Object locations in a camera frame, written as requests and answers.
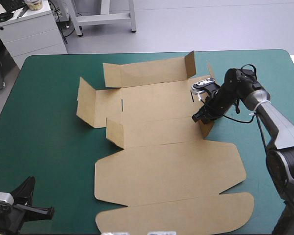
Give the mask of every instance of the cardboard flap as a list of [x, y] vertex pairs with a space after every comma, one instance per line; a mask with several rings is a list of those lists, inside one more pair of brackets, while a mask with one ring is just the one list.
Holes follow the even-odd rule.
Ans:
[[124, 129], [119, 123], [107, 119], [106, 138], [115, 145], [124, 148]]
[[198, 123], [190, 117], [124, 126], [107, 120], [106, 137], [124, 149], [203, 139]]
[[211, 195], [189, 200], [127, 207], [100, 212], [99, 230], [127, 231], [146, 235], [150, 231], [176, 231], [178, 235], [223, 234], [243, 226], [251, 217], [249, 193]]
[[95, 127], [96, 90], [82, 77], [79, 81], [76, 115]]
[[185, 57], [125, 65], [103, 63], [106, 87], [121, 88], [181, 81], [196, 74], [194, 52]]
[[245, 178], [231, 143], [197, 140], [136, 147], [96, 162], [95, 197], [147, 205], [218, 194]]
[[78, 89], [76, 115], [94, 128], [106, 126], [106, 119], [122, 123], [120, 89], [96, 91], [82, 77]]
[[215, 79], [215, 73], [209, 63], [207, 63], [207, 67], [208, 67], [210, 77]]
[[196, 75], [196, 65], [194, 51], [185, 56], [186, 76], [191, 78]]

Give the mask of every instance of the flattened cardboard box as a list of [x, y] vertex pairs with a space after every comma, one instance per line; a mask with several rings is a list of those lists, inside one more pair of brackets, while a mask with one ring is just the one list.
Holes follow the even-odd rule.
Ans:
[[[173, 204], [163, 206], [171, 210], [168, 213], [174, 213], [181, 205], [190, 203], [191, 198], [198, 198], [192, 203], [211, 195], [218, 200], [219, 193], [246, 178], [236, 147], [205, 141], [203, 138], [212, 126], [204, 126], [202, 133], [190, 118], [202, 105], [192, 97], [190, 85], [213, 75], [209, 66], [210, 75], [189, 79], [196, 73], [193, 52], [167, 60], [129, 65], [104, 63], [103, 66], [106, 86], [118, 88], [96, 91], [81, 78], [77, 115], [94, 128], [106, 126], [106, 137], [124, 150], [95, 164], [95, 197], [136, 208], [103, 214], [113, 217], [121, 213], [130, 218], [137, 210], [145, 213], [153, 210], [153, 204], [167, 202]], [[244, 209], [253, 208], [250, 194], [243, 197], [232, 194], [231, 198], [238, 204], [245, 200], [248, 207], [243, 203], [239, 209], [229, 211], [227, 207], [223, 214], [217, 213], [222, 218], [227, 213], [236, 213], [241, 218], [220, 226], [220, 232], [242, 226], [251, 216], [252, 209]], [[191, 208], [185, 208], [188, 209], [184, 215], [195, 216]], [[108, 232], [104, 224], [110, 225], [109, 231], [115, 231], [122, 222], [122, 218], [114, 222], [103, 218], [98, 214], [97, 225], [102, 232]], [[169, 219], [166, 224], [173, 226], [175, 221]], [[134, 234], [144, 234], [140, 223], [128, 220], [126, 226]], [[153, 228], [157, 229], [150, 230], [166, 230], [159, 226]], [[176, 229], [181, 234], [192, 234], [189, 233], [192, 229], [185, 228], [182, 223]], [[206, 230], [212, 233], [216, 229], [203, 228], [200, 234]]]

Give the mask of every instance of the green table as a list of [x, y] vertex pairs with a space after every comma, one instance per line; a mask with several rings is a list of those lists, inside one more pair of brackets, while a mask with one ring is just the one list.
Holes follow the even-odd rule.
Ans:
[[[55, 207], [52, 221], [28, 222], [23, 233], [98, 233], [95, 216], [120, 207], [94, 198], [94, 163], [119, 148], [76, 116], [79, 77], [104, 89], [102, 63], [125, 64], [184, 56], [186, 53], [138, 53], [31, 56], [23, 65], [0, 116], [0, 191], [11, 191], [27, 176], [36, 177], [34, 205]], [[196, 52], [197, 74], [209, 61], [221, 84], [228, 68], [252, 63], [272, 103], [294, 123], [294, 65], [283, 50]], [[241, 105], [241, 114], [249, 119]], [[256, 121], [216, 121], [208, 139], [237, 145], [247, 179], [228, 192], [248, 191], [254, 213], [236, 234], [270, 233], [283, 210], [265, 165]]]

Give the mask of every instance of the black cable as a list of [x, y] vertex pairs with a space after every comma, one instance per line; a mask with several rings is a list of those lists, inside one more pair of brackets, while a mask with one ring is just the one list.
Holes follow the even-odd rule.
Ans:
[[[59, 17], [59, 14], [58, 14], [58, 10], [57, 10], [57, 8], [55, 7], [55, 5], [53, 4], [52, 1], [50, 1], [50, 0], [48, 0], [48, 1], [53, 5], [53, 7], [54, 7], [54, 11], [56, 12], [57, 17], [58, 17], [58, 21], [59, 21], [59, 23], [60, 23], [61, 21], [60, 21], [60, 17]], [[65, 44], [67, 44], [68, 41], [67, 41], [67, 39], [64, 37], [64, 35], [63, 35], [63, 31], [62, 31], [61, 27], [58, 27], [58, 29], [60, 30], [61, 36], [62, 36], [62, 38], [63, 38]]]
[[66, 37], [69, 37], [73, 32], [75, 31], [75, 29], [73, 29], [72, 30], [72, 32], [71, 33], [69, 33], [68, 35], [66, 35], [66, 36], [63, 36], [62, 38], [66, 38]]
[[257, 120], [258, 128], [259, 128], [259, 131], [260, 131], [260, 135], [261, 135], [261, 140], [262, 140], [262, 142], [263, 142], [265, 152], [267, 153], [267, 148], [266, 148], [266, 141], [265, 141], [264, 132], [263, 132], [263, 129], [261, 128], [260, 120], [259, 120], [258, 114], [255, 113], [255, 116], [256, 116], [256, 120]]
[[62, 38], [66, 38], [66, 37], [69, 37], [73, 32], [75, 31], [75, 29], [73, 29], [72, 30], [72, 32], [71, 33], [69, 33], [68, 35], [66, 35], [66, 36], [63, 36]]
[[[212, 110], [214, 110], [215, 112], [217, 112], [214, 108], [212, 108], [211, 106], [209, 106], [208, 104], [206, 104], [202, 99], [201, 99], [200, 101], [201, 101], [204, 105], [207, 105], [207, 107], [209, 107], [210, 109], [212, 109]], [[224, 115], [224, 114], [221, 114], [219, 117], [211, 117], [211, 119], [213, 119], [213, 118], [220, 118], [220, 117], [225, 117], [225, 118], [227, 118], [227, 119], [230, 119], [230, 120], [232, 120], [232, 121], [236, 121], [236, 122], [239, 122], [239, 123], [250, 124], [250, 123], [252, 123], [252, 122], [254, 121], [254, 117], [255, 117], [255, 116], [253, 116], [253, 117], [251, 118], [251, 120], [249, 120], [249, 121], [241, 121], [241, 120], [237, 120], [237, 119], [231, 118], [231, 117], [229, 117], [229, 116], [227, 116], [227, 115]]]

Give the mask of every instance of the white cable tie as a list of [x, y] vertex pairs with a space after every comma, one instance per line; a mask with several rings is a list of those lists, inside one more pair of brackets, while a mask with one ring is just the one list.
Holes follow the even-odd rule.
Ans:
[[253, 112], [255, 113], [255, 112], [256, 112], [256, 109], [258, 108], [258, 106], [261, 105], [261, 104], [263, 104], [263, 103], [266, 103], [266, 102], [269, 102], [269, 103], [271, 104], [270, 100], [263, 100], [263, 101], [260, 101], [258, 104], [256, 104], [256, 106], [255, 106]]

